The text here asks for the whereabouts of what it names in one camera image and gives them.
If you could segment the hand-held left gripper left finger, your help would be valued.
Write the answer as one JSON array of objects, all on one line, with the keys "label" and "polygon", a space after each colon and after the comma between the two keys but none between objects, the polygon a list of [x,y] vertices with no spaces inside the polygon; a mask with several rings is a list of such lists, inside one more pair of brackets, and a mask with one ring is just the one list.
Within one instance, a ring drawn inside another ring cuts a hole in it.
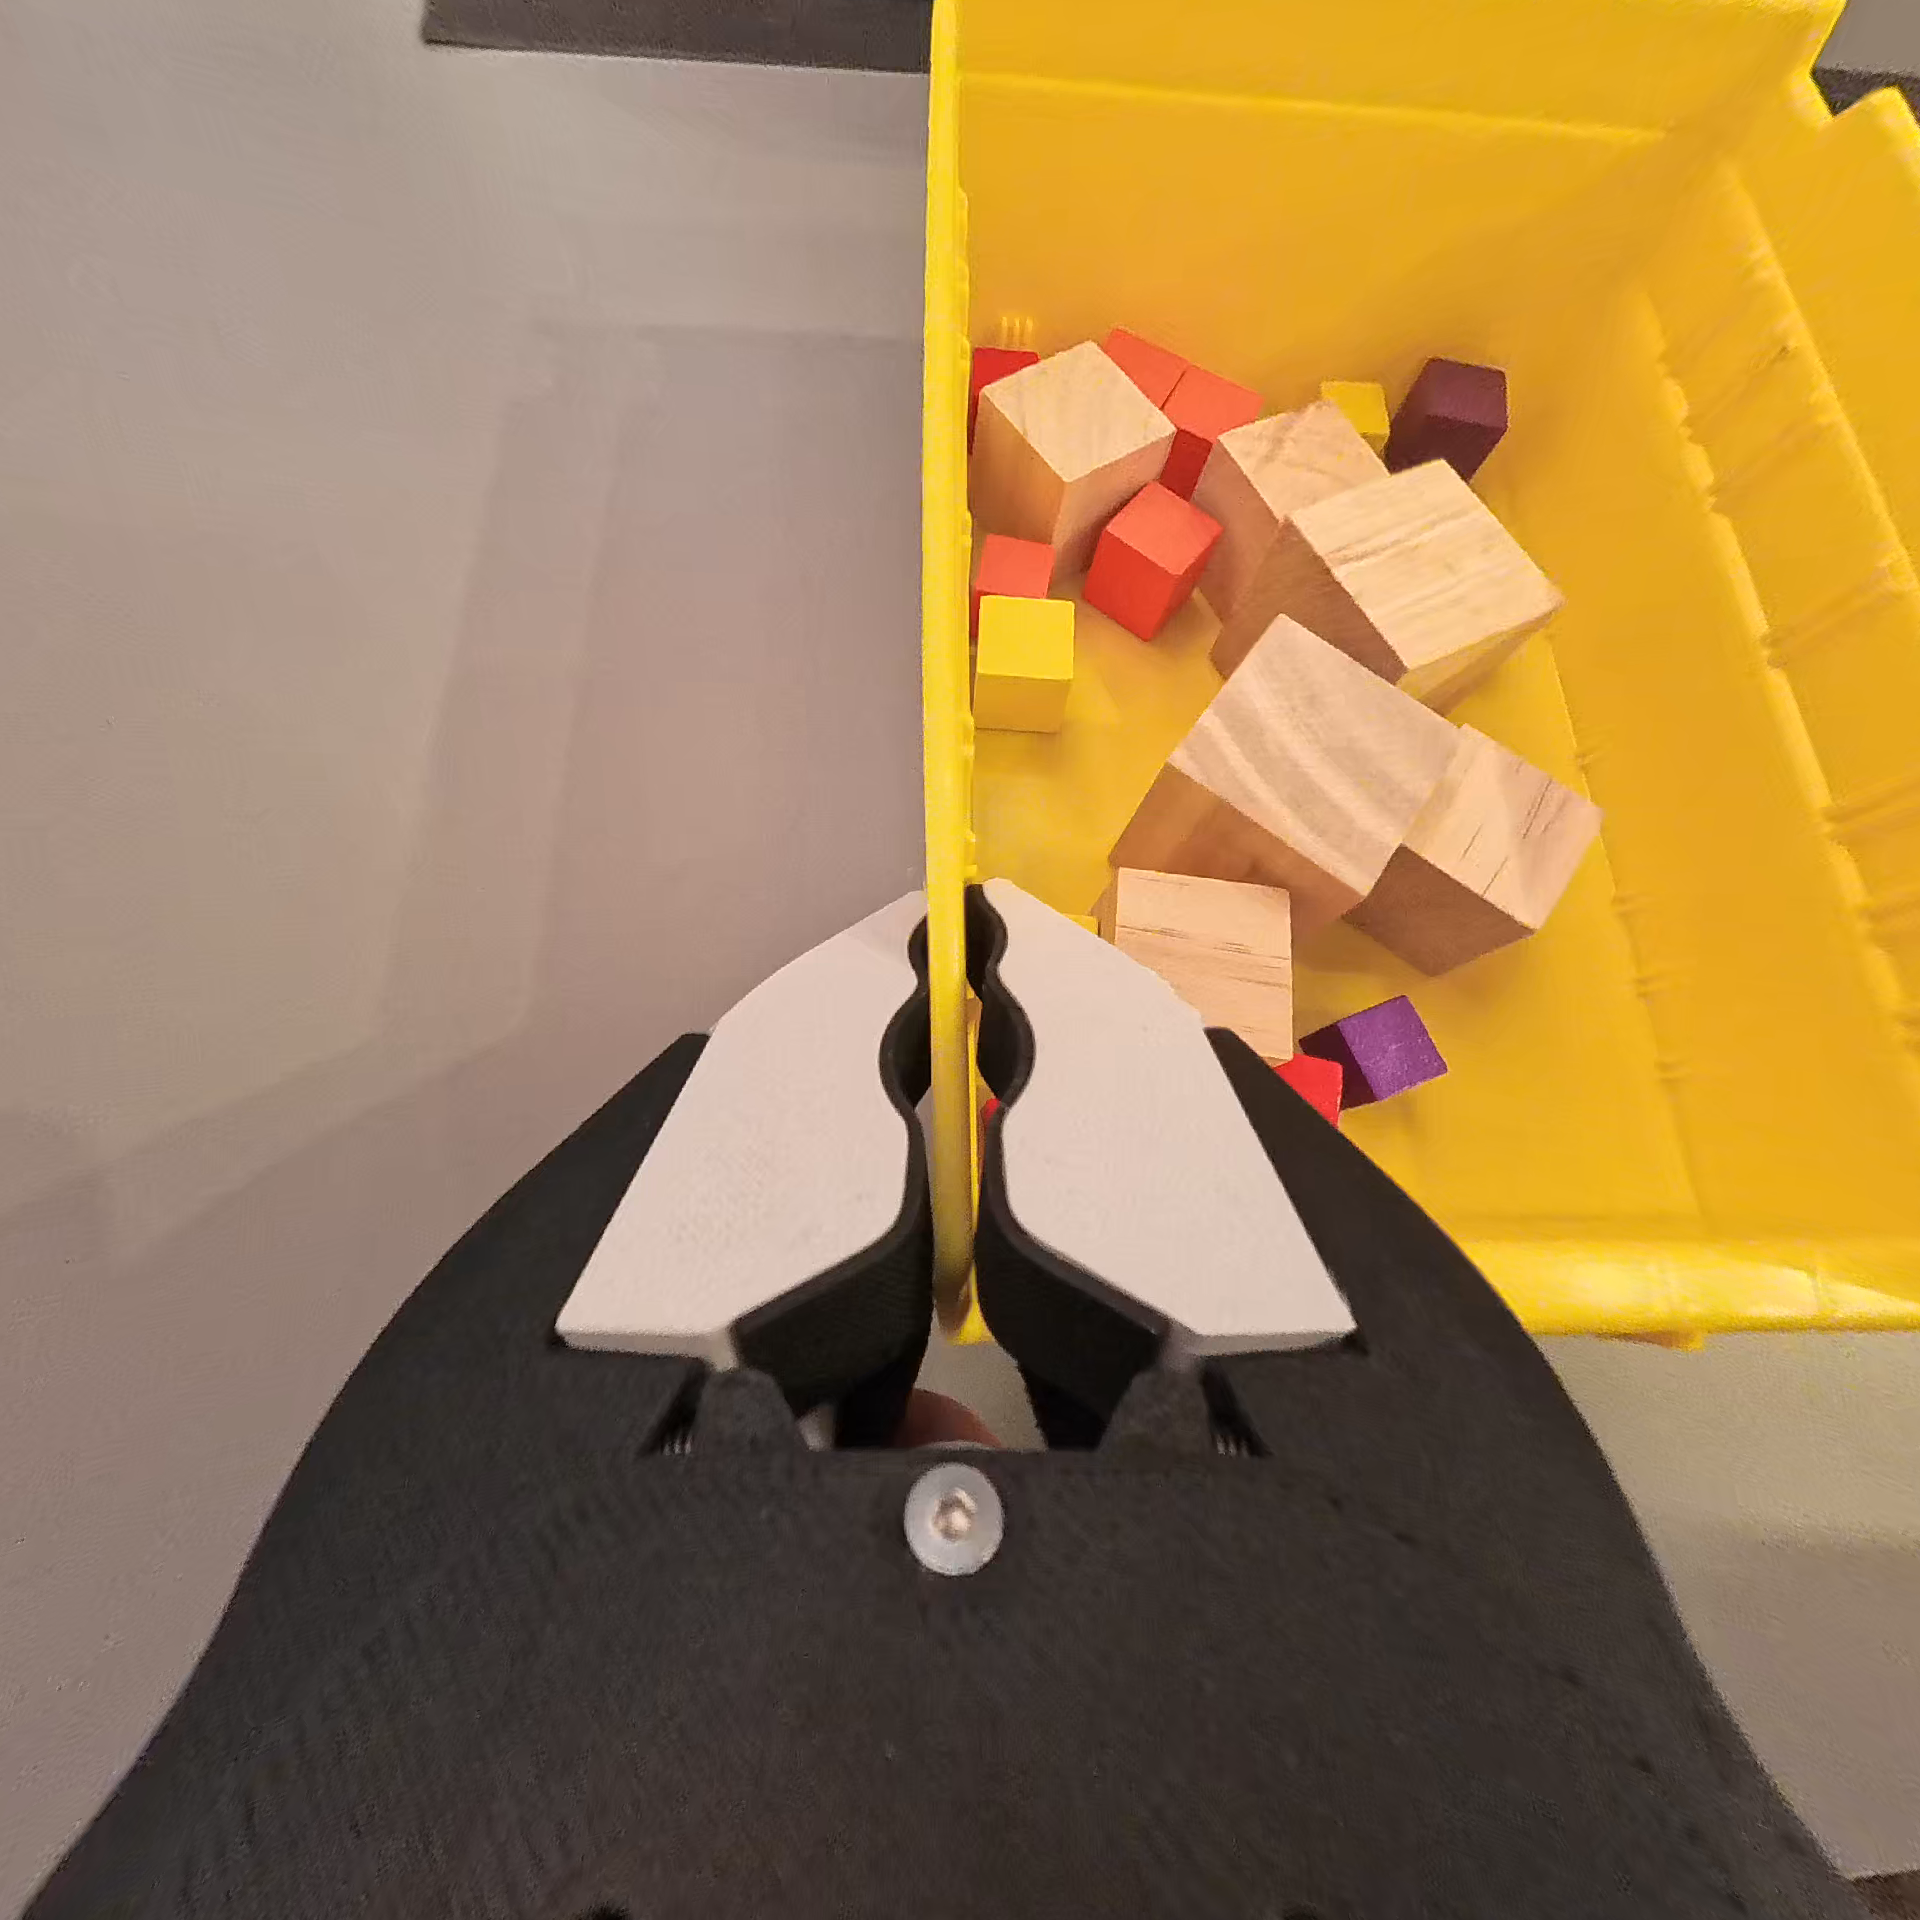
[{"label": "hand-held left gripper left finger", "polygon": [[568,1297],[577,1352],[880,1373],[930,1320],[921,891],[712,1029]]}]

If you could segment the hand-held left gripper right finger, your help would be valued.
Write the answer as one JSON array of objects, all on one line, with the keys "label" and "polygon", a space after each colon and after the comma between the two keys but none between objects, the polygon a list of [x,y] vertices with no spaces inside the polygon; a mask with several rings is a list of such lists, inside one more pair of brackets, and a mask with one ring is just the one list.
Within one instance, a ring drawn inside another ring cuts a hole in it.
[{"label": "hand-held left gripper right finger", "polygon": [[1208,1364],[1355,1332],[1202,1018],[1010,881],[968,890],[977,1297],[1018,1364]]}]

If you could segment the yellow plastic box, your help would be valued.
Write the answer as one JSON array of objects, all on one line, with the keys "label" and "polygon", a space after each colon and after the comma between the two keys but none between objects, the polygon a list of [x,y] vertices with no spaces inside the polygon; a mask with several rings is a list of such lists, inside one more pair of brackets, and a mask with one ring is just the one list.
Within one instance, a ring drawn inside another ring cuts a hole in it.
[{"label": "yellow plastic box", "polygon": [[958,1272],[963,887],[1091,913],[1209,688],[1200,608],[1087,624],[1059,737],[957,693],[974,345],[1112,325],[1295,408],[1502,369],[1483,498],[1560,618],[1462,717],[1582,785],[1549,925],[1398,995],[1447,1075],[1346,1117],[1543,1335],[1917,1331],[1917,123],[1831,112],[1839,4],[938,4],[925,713],[935,1216]]}]

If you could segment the pile of wooden cubes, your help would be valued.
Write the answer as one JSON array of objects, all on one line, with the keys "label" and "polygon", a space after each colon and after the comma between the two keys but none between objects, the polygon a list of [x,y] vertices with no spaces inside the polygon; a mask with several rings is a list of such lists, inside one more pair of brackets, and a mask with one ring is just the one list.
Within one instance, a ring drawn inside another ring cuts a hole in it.
[{"label": "pile of wooden cubes", "polygon": [[1096,897],[1096,935],[1331,1120],[1450,1067],[1410,1000],[1298,1035],[1295,962],[1350,925],[1419,976],[1537,935],[1600,810],[1450,711],[1561,608],[1472,491],[1489,369],[1376,448],[1323,392],[1255,392],[1113,329],[974,348],[970,877]]}]

